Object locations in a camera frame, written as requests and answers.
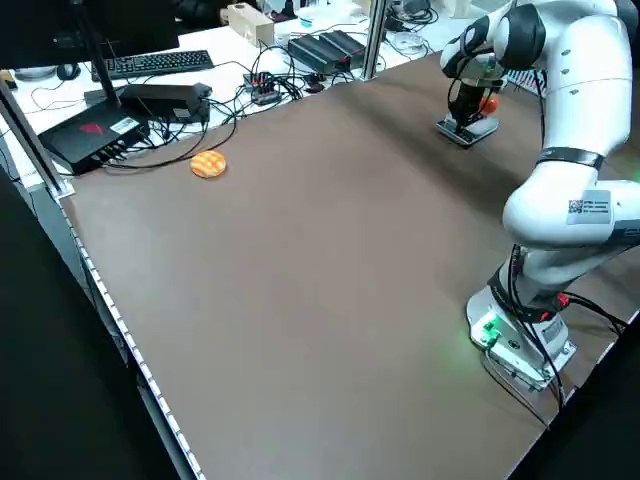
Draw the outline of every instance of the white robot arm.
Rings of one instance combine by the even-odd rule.
[[[537,389],[575,352],[560,316],[566,307],[562,292],[576,278],[640,245],[640,185],[598,180],[605,157],[630,132],[629,35],[636,26],[637,11],[628,0],[510,4],[471,24],[442,53],[443,72],[462,80],[466,91],[458,98],[462,94],[467,102],[482,98],[469,89],[484,91],[505,70],[537,68],[547,74],[542,151],[503,214],[506,230],[523,246],[521,254],[515,261],[510,256],[467,304],[472,340],[490,346],[498,361]],[[478,52],[484,57],[472,67]],[[498,67],[478,68],[492,62]],[[458,133],[467,126],[460,112],[464,108],[450,102]],[[471,120],[469,128],[483,121]],[[514,311],[512,289],[522,311]],[[491,332],[496,331],[494,343]]]

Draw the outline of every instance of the desk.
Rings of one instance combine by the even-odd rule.
[[[464,151],[435,130],[439,71],[419,60],[250,117],[216,181],[186,164],[74,181],[63,206],[207,477],[502,478],[540,433],[464,317],[509,251],[535,97],[504,95],[498,132]],[[637,253],[576,290],[629,318]],[[570,388],[612,337],[567,320]],[[549,392],[534,401],[554,411]]]
[[[442,46],[459,31],[461,31],[468,23],[472,22],[477,16],[483,13],[481,10],[474,11],[472,17],[466,19],[451,19],[442,15],[440,20],[434,25],[428,25],[420,31],[420,35],[425,38],[431,47],[439,50]],[[333,20],[330,16],[324,17],[314,24],[314,30],[331,27],[336,23],[346,23],[335,28],[353,32],[363,32],[363,35],[354,34],[354,38],[362,43],[366,43],[366,29],[368,20],[362,16],[350,16],[346,20],[340,22]],[[277,34],[302,33],[306,30],[300,26],[298,20],[284,22],[276,25]],[[179,50],[199,50],[206,49],[211,56],[214,65],[224,64],[229,61],[236,61],[247,68],[251,68],[256,57],[260,53],[259,49],[253,47],[240,35],[235,33],[230,27],[216,28],[197,33],[191,33],[180,36]],[[420,52],[411,56],[403,56],[396,52],[387,44],[383,44],[380,50],[383,61],[381,68],[391,68],[409,61],[411,58],[418,58],[424,55]],[[288,57],[278,51],[265,53],[260,58],[260,68],[272,73],[284,73],[289,69]],[[297,63],[300,69],[305,69],[304,65]],[[69,82],[65,82],[60,86],[60,80],[57,77],[49,78],[40,82],[20,82],[19,88],[14,92],[15,98],[27,114],[27,118],[36,133],[41,133],[48,128],[70,118],[86,108],[83,101],[83,94],[88,90],[97,90],[100,88],[99,83],[91,81],[88,71],[89,64],[85,64],[81,69],[80,76]],[[193,85],[197,82],[205,83],[212,87],[212,98],[218,101],[226,101],[235,96],[236,88],[242,84],[242,75],[246,73],[241,66],[236,64],[227,64],[213,68],[208,71],[192,72],[176,75],[166,75],[163,77],[152,78],[148,83],[156,84],[174,84],[174,85]],[[354,71],[355,76],[359,75],[359,71]],[[132,82],[141,82],[143,79],[131,80]],[[124,80],[114,82],[116,87],[126,85]],[[247,103],[248,95],[240,97],[240,103]],[[41,110],[40,106],[50,106],[50,108]],[[259,110],[256,107],[250,107],[247,112]],[[226,115],[212,110],[210,128],[217,127]],[[6,130],[6,124],[0,120],[0,130]],[[198,131],[199,125],[194,126],[191,130]],[[29,159],[22,151],[19,143],[11,133],[6,135],[7,145],[16,163],[17,171],[23,179],[24,185],[28,188],[41,183],[41,179],[35,172]]]

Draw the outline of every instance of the small box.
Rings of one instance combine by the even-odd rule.
[[[236,3],[227,7],[229,26],[252,45],[273,45],[273,21],[251,5]]]

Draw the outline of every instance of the computer mouse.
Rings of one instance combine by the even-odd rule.
[[[63,82],[66,82],[67,80],[74,80],[78,78],[78,75],[80,75],[80,66],[77,63],[65,63],[63,65],[58,65],[56,74]]]
[[[217,177],[226,168],[224,155],[213,150],[200,152],[191,159],[191,171],[202,178]]]

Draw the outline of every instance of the black device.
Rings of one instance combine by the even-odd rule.
[[[170,0],[19,0],[3,2],[3,68],[63,65],[92,60],[84,10],[103,58],[178,47]]]
[[[105,65],[111,80],[196,72],[213,68],[213,62],[206,50],[121,57],[106,60]],[[99,81],[95,67],[91,70],[91,79],[94,82]]]
[[[251,102],[264,106],[276,103],[282,94],[276,89],[276,79],[269,72],[245,73],[244,85],[251,92]]]
[[[39,135],[58,162],[74,175],[85,173],[148,134],[148,125],[132,119],[120,104],[104,59],[177,47],[170,0],[5,3],[0,42],[15,48],[0,50],[0,65],[26,68],[91,60],[104,90],[103,102]]]
[[[209,104],[204,100],[211,87],[188,85],[128,85],[120,94],[122,105],[137,120],[160,118],[165,122],[209,121]]]
[[[349,69],[353,70],[362,67],[366,47],[342,30],[321,33],[320,41],[332,45],[349,57]]]
[[[39,137],[57,163],[81,175],[118,158],[148,135],[148,122],[128,116],[110,102],[101,102]]]
[[[296,60],[301,61],[312,70],[332,75],[338,72],[348,72],[350,58],[331,45],[311,35],[289,40],[289,53]]]
[[[78,78],[78,75],[80,75],[80,66],[77,63],[65,63],[64,65],[58,65],[58,68],[56,68],[56,75],[63,82],[75,80]]]

